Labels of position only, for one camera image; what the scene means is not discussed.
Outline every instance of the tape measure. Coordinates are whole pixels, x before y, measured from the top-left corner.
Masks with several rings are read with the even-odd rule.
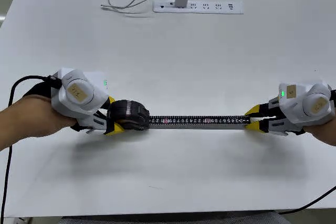
[[[150,116],[139,102],[120,100],[113,102],[107,114],[107,124],[120,124],[126,130],[146,129],[244,129],[250,123],[245,115],[203,116],[169,115]]]

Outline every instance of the white power strip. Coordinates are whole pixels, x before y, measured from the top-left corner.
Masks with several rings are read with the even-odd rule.
[[[208,14],[243,14],[242,1],[209,2],[188,1],[186,8],[176,8],[174,1],[154,1],[156,13],[208,13]]]

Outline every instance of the power outlet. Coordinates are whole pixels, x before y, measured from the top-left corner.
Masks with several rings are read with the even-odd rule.
[[[176,8],[174,1],[154,1],[156,13],[203,13],[203,14],[243,14],[242,1],[208,2],[188,1],[186,8]]]

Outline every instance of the human hand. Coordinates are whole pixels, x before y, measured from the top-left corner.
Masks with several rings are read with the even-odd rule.
[[[49,98],[28,95],[0,112],[0,148],[23,138],[48,136],[75,123],[76,119],[56,112]]]
[[[336,118],[324,125],[306,126],[303,129],[318,140],[336,146]]]

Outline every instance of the table surface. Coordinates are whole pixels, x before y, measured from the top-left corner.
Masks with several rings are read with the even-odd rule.
[[[157,115],[243,114],[280,82],[336,87],[335,0],[242,1],[243,15],[155,14],[148,3],[128,17],[101,10],[106,0],[14,0],[0,29],[1,108],[18,78],[61,67],[104,71],[111,95]],[[6,216],[297,208],[336,181],[336,149],[309,134],[65,129],[13,152]],[[336,194],[313,207],[336,207]]]

